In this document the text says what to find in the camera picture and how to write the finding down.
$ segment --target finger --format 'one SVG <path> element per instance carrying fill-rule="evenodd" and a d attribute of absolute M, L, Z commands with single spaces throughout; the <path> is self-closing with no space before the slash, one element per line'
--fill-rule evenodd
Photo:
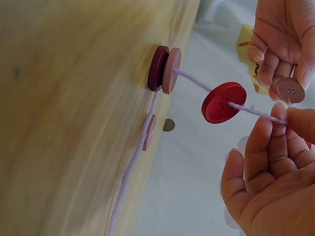
<path fill-rule="evenodd" d="M 304 139 L 298 136 L 292 129 L 286 131 L 287 154 L 297 166 L 303 168 L 315 161 L 315 153 L 309 150 Z"/>
<path fill-rule="evenodd" d="M 290 107 L 287 110 L 288 126 L 301 138 L 315 143 L 315 110 L 297 109 Z"/>
<path fill-rule="evenodd" d="M 227 210 L 237 223 L 240 223 L 244 208 L 254 196 L 246 190 L 243 171 L 242 154 L 237 150 L 232 150 L 223 170 L 221 193 Z"/>
<path fill-rule="evenodd" d="M 279 58 L 267 50 L 265 60 L 261 63 L 257 72 L 258 81 L 264 86 L 270 86 L 278 65 Z"/>
<path fill-rule="evenodd" d="M 280 77 L 275 77 L 272 80 L 272 84 L 269 87 L 269 96 L 273 101 L 282 101 L 277 93 L 277 83 L 280 80 Z"/>
<path fill-rule="evenodd" d="M 247 190 L 260 193 L 276 179 L 268 172 L 268 144 L 272 132 L 270 120 L 259 118 L 245 148 L 245 181 Z"/>
<path fill-rule="evenodd" d="M 285 61 L 280 61 L 278 67 L 275 71 L 275 77 L 290 77 L 292 71 L 294 69 L 294 65 Z"/>
<path fill-rule="evenodd" d="M 249 59 L 254 63 L 263 61 L 265 59 L 265 49 L 264 41 L 256 33 L 253 33 L 247 50 Z"/>
<path fill-rule="evenodd" d="M 302 39 L 302 49 L 297 65 L 297 81 L 307 90 L 315 72 L 315 27 L 306 31 Z"/>
<path fill-rule="evenodd" d="M 271 111 L 271 116 L 286 120 L 286 109 L 282 103 L 276 103 Z M 297 170 L 297 167 L 290 158 L 288 158 L 286 149 L 286 126 L 273 123 L 271 137 L 268 146 L 269 172 L 279 178 L 291 171 Z"/>

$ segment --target lavender yarn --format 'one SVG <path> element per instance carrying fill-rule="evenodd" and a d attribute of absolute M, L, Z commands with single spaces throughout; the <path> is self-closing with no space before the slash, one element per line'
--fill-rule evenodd
<path fill-rule="evenodd" d="M 115 203 L 114 206 L 114 210 L 110 219 L 110 223 L 109 223 L 109 233 L 108 236 L 114 236 L 115 234 L 115 229 L 116 229 L 116 225 L 119 219 L 119 215 L 120 215 L 120 211 L 122 209 L 123 203 L 124 203 L 124 198 L 127 192 L 127 187 L 128 187 L 128 183 L 129 183 L 129 179 L 131 177 L 131 174 L 133 172 L 133 169 L 135 167 L 135 165 L 137 164 L 137 161 L 139 159 L 139 156 L 141 154 L 142 151 L 142 147 L 147 135 L 147 129 L 149 127 L 149 123 L 150 120 L 152 118 L 153 112 L 154 112 L 154 108 L 157 104 L 157 100 L 158 100 L 158 93 L 156 92 L 154 94 L 153 100 L 152 100 L 152 105 L 150 108 L 150 111 L 144 121 L 142 130 L 141 130 L 141 135 L 140 135 L 140 140 L 138 142 L 138 145 L 136 147 L 136 150 L 134 151 L 131 160 L 124 172 L 123 178 L 122 178 L 122 183 L 121 183 L 121 187 L 118 193 L 118 197 L 117 197 L 117 201 Z"/>
<path fill-rule="evenodd" d="M 188 74 L 182 70 L 179 70 L 179 69 L 173 69 L 173 72 L 180 75 L 180 76 L 183 76 L 187 79 L 189 79 L 190 81 L 192 81 L 193 83 L 195 83 L 196 85 L 198 85 L 199 87 L 203 88 L 204 90 L 206 90 L 207 92 L 211 92 L 212 89 L 210 87 L 208 87 L 206 84 L 204 84 L 203 82 L 199 81 L 197 78 L 195 78 L 193 75 L 191 74 Z M 240 110 L 240 111 L 244 111 L 244 112 L 248 112 L 248 113 L 251 113 L 253 115 L 256 115 L 256 116 L 259 116 L 259 117 L 263 117 L 263 118 L 266 118 L 266 119 L 269 119 L 273 122 L 276 122 L 276 123 L 279 123 L 279 124 L 283 124 L 283 125 L 286 125 L 286 121 L 284 120 L 280 120 L 278 118 L 275 118 L 275 117 L 272 117 L 266 113 L 263 113 L 263 112 L 259 112 L 259 111 L 256 111 L 252 108 L 247 108 L 247 107 L 244 107 L 244 106 L 241 106 L 239 104 L 236 104 L 236 103 L 233 103 L 233 102 L 228 102 L 227 103 L 230 107 L 233 107 L 237 110 Z"/>

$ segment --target red button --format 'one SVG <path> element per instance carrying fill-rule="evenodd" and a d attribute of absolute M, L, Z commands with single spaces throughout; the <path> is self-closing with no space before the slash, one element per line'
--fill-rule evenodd
<path fill-rule="evenodd" d="M 158 46 L 154 53 L 148 76 L 148 88 L 153 92 L 158 92 L 162 88 L 164 68 L 169 55 L 166 46 Z"/>
<path fill-rule="evenodd" d="M 310 142 L 306 141 L 306 140 L 304 140 L 304 141 L 306 142 L 306 145 L 309 147 L 309 150 L 311 150 L 312 144 Z"/>
<path fill-rule="evenodd" d="M 171 94 L 174 90 L 177 74 L 173 72 L 173 69 L 179 69 L 181 66 L 182 51 L 180 48 L 172 48 L 166 61 L 164 76 L 163 76 L 163 92 Z"/>
<path fill-rule="evenodd" d="M 202 115 L 209 123 L 223 123 L 239 112 L 239 110 L 230 107 L 227 103 L 234 102 L 243 106 L 246 97 L 246 91 L 239 83 L 224 83 L 212 90 L 203 101 L 201 107 Z"/>

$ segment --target beige button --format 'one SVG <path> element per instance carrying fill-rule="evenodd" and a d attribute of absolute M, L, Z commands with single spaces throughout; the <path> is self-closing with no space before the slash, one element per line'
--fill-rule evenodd
<path fill-rule="evenodd" d="M 305 91 L 294 78 L 282 78 L 277 83 L 277 94 L 285 102 L 300 103 L 305 98 Z"/>

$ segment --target left hand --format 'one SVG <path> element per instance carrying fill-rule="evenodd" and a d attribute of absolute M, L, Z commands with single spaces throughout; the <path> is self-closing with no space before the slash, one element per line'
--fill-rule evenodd
<path fill-rule="evenodd" d="M 277 80 L 293 77 L 307 90 L 315 72 L 315 1 L 258 0 L 248 56 L 259 63 L 258 81 L 276 93 Z"/>

